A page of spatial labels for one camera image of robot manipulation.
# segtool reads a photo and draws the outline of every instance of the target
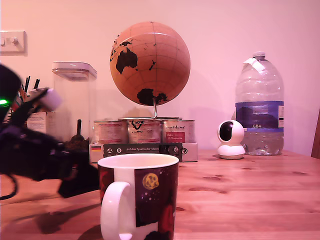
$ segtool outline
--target cork globe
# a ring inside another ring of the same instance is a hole
[[[141,22],[117,36],[110,70],[120,92],[133,102],[152,106],[174,99],[187,84],[190,54],[181,36],[162,23]]]

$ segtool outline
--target blue label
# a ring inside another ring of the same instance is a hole
[[[235,119],[248,132],[283,132],[283,101],[249,101],[235,104]]]

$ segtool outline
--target white mug handle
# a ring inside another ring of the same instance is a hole
[[[120,199],[128,196],[130,184],[125,181],[115,181],[106,189],[100,213],[101,233],[104,240],[130,240],[131,233],[119,231]]]

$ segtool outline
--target mug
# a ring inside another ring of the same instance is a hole
[[[104,240],[173,240],[179,159],[134,153],[98,161]]]

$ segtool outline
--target plastic container lid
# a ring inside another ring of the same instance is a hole
[[[255,57],[265,57],[265,56],[266,56],[266,53],[264,51],[256,51],[252,57],[255,58]]]
[[[71,80],[82,79],[85,73],[90,73],[95,79],[97,71],[88,63],[79,61],[54,61],[52,63],[52,72]]]

